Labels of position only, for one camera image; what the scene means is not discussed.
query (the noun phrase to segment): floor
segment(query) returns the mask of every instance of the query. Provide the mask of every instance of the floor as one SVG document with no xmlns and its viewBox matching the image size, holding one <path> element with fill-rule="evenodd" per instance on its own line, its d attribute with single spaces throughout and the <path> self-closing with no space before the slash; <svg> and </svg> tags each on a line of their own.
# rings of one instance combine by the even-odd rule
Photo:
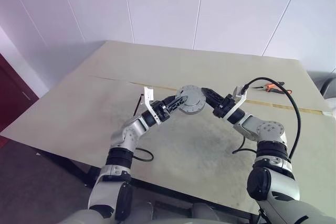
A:
<svg viewBox="0 0 336 224">
<path fill-rule="evenodd" d="M 57 223 L 79 209 L 85 209 L 91 189 L 31 147 L 9 141 L 0 148 L 0 223 Z M 160 202 L 188 209 L 188 202 L 134 189 L 133 206 L 151 202 L 158 219 L 182 218 L 178 211 L 160 207 Z M 220 220 L 247 223 L 217 212 Z"/>
</svg>

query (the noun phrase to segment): table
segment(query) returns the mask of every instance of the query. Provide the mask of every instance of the table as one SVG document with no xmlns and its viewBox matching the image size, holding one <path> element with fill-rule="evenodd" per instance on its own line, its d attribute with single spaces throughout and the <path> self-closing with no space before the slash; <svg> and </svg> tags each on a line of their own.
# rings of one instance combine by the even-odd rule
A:
<svg viewBox="0 0 336 224">
<path fill-rule="evenodd" d="M 133 115 L 144 85 L 154 86 L 157 100 L 187 84 L 225 96 L 260 76 L 284 81 L 302 110 L 301 139 L 292 160 L 301 199 L 336 216 L 335 120 L 296 60 L 109 41 L 1 135 L 101 167 L 112 132 Z M 297 122 L 287 97 L 249 90 L 247 98 L 242 109 L 283 123 L 291 148 Z M 150 150 L 155 159 L 134 160 L 132 177 L 256 214 L 258 206 L 245 189 L 254 154 L 231 154 L 241 141 L 208 106 L 191 116 L 177 111 L 140 140 L 139 147 Z M 246 146 L 256 148 L 251 141 Z"/>
</svg>

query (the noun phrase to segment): red pliers handle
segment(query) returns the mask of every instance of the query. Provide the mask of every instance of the red pliers handle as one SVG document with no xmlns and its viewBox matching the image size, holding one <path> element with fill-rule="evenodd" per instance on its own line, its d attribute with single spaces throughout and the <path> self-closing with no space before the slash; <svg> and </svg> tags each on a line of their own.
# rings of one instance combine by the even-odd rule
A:
<svg viewBox="0 0 336 224">
<path fill-rule="evenodd" d="M 283 81 L 279 81 L 278 84 L 283 86 L 285 83 Z M 274 93 L 279 93 L 279 94 L 284 94 L 284 92 L 279 89 L 275 84 L 273 83 L 268 83 L 264 85 L 263 87 L 254 87 L 253 89 L 257 90 L 265 90 L 266 92 L 274 92 Z"/>
</svg>

